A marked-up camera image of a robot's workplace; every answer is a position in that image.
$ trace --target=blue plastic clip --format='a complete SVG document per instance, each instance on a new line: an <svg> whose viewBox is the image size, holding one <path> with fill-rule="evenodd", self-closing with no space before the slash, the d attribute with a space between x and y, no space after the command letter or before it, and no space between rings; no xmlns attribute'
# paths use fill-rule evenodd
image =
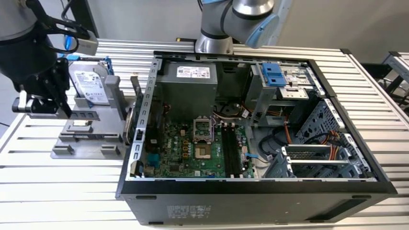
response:
<svg viewBox="0 0 409 230"><path fill-rule="evenodd" d="M104 61L107 62L107 65L108 65L108 73L110 73L110 75L115 75L115 74L114 74L112 60L111 60L111 58L107 56L106 59L104 59Z"/></svg>
<svg viewBox="0 0 409 230"><path fill-rule="evenodd" d="M277 63L263 63L263 74L268 79L268 86L284 87L287 85L285 78L281 73L280 65Z"/></svg>

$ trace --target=cable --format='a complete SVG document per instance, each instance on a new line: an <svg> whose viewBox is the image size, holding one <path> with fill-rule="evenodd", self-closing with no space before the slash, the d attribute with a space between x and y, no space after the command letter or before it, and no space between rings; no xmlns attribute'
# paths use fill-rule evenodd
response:
<svg viewBox="0 0 409 230"><path fill-rule="evenodd" d="M287 121L288 121L288 115L285 116L285 120L284 120L284 129L285 129L287 142L289 144L292 144L292 138L291 138L289 132L288 132Z"/></svg>
<svg viewBox="0 0 409 230"><path fill-rule="evenodd" d="M168 108L168 111L166 112L166 114L168 114L168 112L171 111L171 109L172 109L172 105L166 105L166 107Z"/></svg>
<svg viewBox="0 0 409 230"><path fill-rule="evenodd" d="M60 53L60 54L72 54L72 53L75 53L78 51L78 49L79 49L79 38L72 36L71 31L68 31L68 30L60 30L58 33L47 33L47 35L55 35L55 34L71 36L75 39L75 41L76 41L76 47L74 49L71 49L71 50L58 49L58 48L55 48L52 46L46 46L46 48L51 49L54 52Z"/></svg>
<svg viewBox="0 0 409 230"><path fill-rule="evenodd" d="M401 102L399 103L397 106L401 106L405 103L407 98L408 98L408 95L405 97L403 97L403 100L401 100Z"/></svg>
<svg viewBox="0 0 409 230"><path fill-rule="evenodd" d="M235 120L235 119L241 118L240 116L220 115L219 112L216 112L216 111L214 111L214 114L215 114L220 119L224 119L224 120Z"/></svg>
<svg viewBox="0 0 409 230"><path fill-rule="evenodd" d="M288 145L288 142L281 141L281 140L276 137L276 135L277 135L283 130L284 130L284 126L275 128L275 130L273 130L273 132L272 132L273 140L275 140L275 142L276 142L280 146Z"/></svg>
<svg viewBox="0 0 409 230"><path fill-rule="evenodd" d="M243 108L245 109L245 110L248 110L251 113L253 113L253 110L252 109L248 109L245 106L244 106L244 103L241 103L241 106L243 106ZM268 111L268 113L271 114L271 115L276 115L276 116L280 116L280 112L275 112L275 111Z"/></svg>
<svg viewBox="0 0 409 230"><path fill-rule="evenodd" d="M309 142L312 142L316 138L324 136L324 135L328 135L329 133L320 133L317 135L315 135L312 138L309 138L305 142L304 142L304 145L309 144Z"/></svg>
<svg viewBox="0 0 409 230"><path fill-rule="evenodd" d="M259 142L257 147L259 147L260 151L261 151L265 155L277 155L277 154L273 153L273 152L265 151L264 148L263 148L263 143L264 143L265 141L268 141L268 139L271 139L271 138L272 138L272 135L267 135L267 136L261 139L261 141Z"/></svg>
<svg viewBox="0 0 409 230"><path fill-rule="evenodd" d="M200 11L204 11L204 4L202 0L198 0Z"/></svg>
<svg viewBox="0 0 409 230"><path fill-rule="evenodd" d="M331 134L328 134L328 135L327 135L327 137L325 137L324 141L321 142L321 145L325 145L325 144L327 144L327 142L328 142L329 138L331 138Z"/></svg>
<svg viewBox="0 0 409 230"><path fill-rule="evenodd" d="M336 159L337 159L337 153L339 153L339 150L340 150L340 146L337 146L337 149L336 149L336 151L335 151L335 153L333 153L333 160L336 160Z"/></svg>
<svg viewBox="0 0 409 230"><path fill-rule="evenodd" d="M333 155L333 148L332 148L332 145L331 145L331 157L329 157L331 161L332 161L332 155Z"/></svg>
<svg viewBox="0 0 409 230"><path fill-rule="evenodd" d="M62 12L62 19L66 21L66 22L70 22L70 23L74 23L75 21L72 21L68 17L67 17L67 12L68 12L68 9L71 8L71 5L72 3L75 2L76 0L68 0L68 3L63 9L63 12Z"/></svg>
<svg viewBox="0 0 409 230"><path fill-rule="evenodd" d="M275 137L275 135L273 135L273 128L271 129L271 135L272 135L272 137ZM268 140L268 146L269 146L269 148L273 150L275 148L272 147L272 145L269 144L269 140Z"/></svg>
<svg viewBox="0 0 409 230"><path fill-rule="evenodd" d="M10 125L3 122L0 122L0 125L10 127Z"/></svg>
<svg viewBox="0 0 409 230"><path fill-rule="evenodd" d="M269 162L261 160L259 157L252 157L252 159L257 159L257 160L261 161L264 164L269 164Z"/></svg>

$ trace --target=black cable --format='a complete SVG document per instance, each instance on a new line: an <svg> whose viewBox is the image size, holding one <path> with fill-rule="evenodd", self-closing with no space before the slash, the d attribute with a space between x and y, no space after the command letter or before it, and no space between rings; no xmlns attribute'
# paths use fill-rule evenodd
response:
<svg viewBox="0 0 409 230"><path fill-rule="evenodd" d="M268 152L268 151L265 151L264 148L263 148L263 143L267 142L271 138L276 141L276 143L277 143L280 146L288 145L288 143L283 142L283 141L279 140L277 137L276 137L277 133L279 133L280 131L283 131L283 130L284 130L284 127L283 127L283 126L275 128L275 129L272 130L272 134L267 135L267 136L261 139L261 141L259 142L259 145L257 145L257 146L259 146L259 149L260 149L260 151L261 151L265 155L277 155L277 153ZM268 145L269 145L271 149L272 149L273 151L276 151L276 149L271 146L269 142L268 142Z"/></svg>
<svg viewBox="0 0 409 230"><path fill-rule="evenodd" d="M10 127L10 125L8 125L8 124L6 124L6 123L3 123L3 122L0 122L0 125L4 125L4 126L7 126L7 127Z"/></svg>
<svg viewBox="0 0 409 230"><path fill-rule="evenodd" d="M321 137L321 136L325 136L328 135L328 133L321 133L321 134L317 134L315 135L312 138L309 138L305 142L304 142L304 145L309 144L309 142L312 142L316 138Z"/></svg>
<svg viewBox="0 0 409 230"><path fill-rule="evenodd" d="M288 145L288 143L284 142L284 141L281 141L281 140L276 137L276 135L277 135L279 132L281 132L281 131L284 131L284 126L275 128L275 131L273 131L272 134L273 134L273 140L275 140L275 142L276 142L280 146L284 146L284 145Z"/></svg>
<svg viewBox="0 0 409 230"><path fill-rule="evenodd" d="M408 98L408 95L405 97L403 97L403 100L401 100L401 102L399 103L397 106L401 106L405 103L407 98Z"/></svg>
<svg viewBox="0 0 409 230"><path fill-rule="evenodd" d="M198 0L198 4L199 4L200 11L204 11L203 1L202 1L202 0Z"/></svg>
<svg viewBox="0 0 409 230"><path fill-rule="evenodd" d="M259 157L252 157L253 159L257 159L259 161L261 161L264 164L268 164L269 162L261 160Z"/></svg>
<svg viewBox="0 0 409 230"><path fill-rule="evenodd" d="M66 21L66 22L70 22L70 23L74 23L75 21L72 21L68 17L67 17L67 12L68 12L68 9L72 5L72 3L75 2L75 0L68 0L68 3L63 9L63 13L62 13L62 19Z"/></svg>
<svg viewBox="0 0 409 230"><path fill-rule="evenodd" d="M78 49L79 49L79 38L76 36L72 36L71 31L68 31L68 30L60 30L55 34L71 36L75 39L75 41L76 41L76 47L70 49L70 50L63 50L63 49L58 49L58 48L55 48L52 46L46 46L47 49L51 49L54 52L60 53L60 54L72 54L72 53L75 53L78 51Z"/></svg>

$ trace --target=slotted metal table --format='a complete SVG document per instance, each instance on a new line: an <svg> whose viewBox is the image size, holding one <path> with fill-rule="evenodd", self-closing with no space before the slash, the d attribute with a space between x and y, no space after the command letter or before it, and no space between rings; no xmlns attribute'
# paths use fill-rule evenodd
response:
<svg viewBox="0 0 409 230"><path fill-rule="evenodd" d="M194 52L194 43L100 40L98 55L112 58L122 89L130 77L146 86L154 51ZM164 226L179 229L409 229L409 119L351 54L339 49L235 46L237 55L315 59L351 119L399 191L399 196L335 224ZM68 91L74 105L74 89ZM123 162L50 157L64 120L19 115L0 141L0 225L4 229L126 229L139 226L115 200Z"/></svg>

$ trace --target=gray power supply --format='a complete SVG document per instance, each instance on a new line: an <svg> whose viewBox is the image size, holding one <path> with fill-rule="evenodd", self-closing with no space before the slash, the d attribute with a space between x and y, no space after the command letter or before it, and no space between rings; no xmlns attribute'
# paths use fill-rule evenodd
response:
<svg viewBox="0 0 409 230"><path fill-rule="evenodd" d="M214 111L218 91L216 64L172 62L158 76L158 88L171 106L172 120L196 119Z"/></svg>

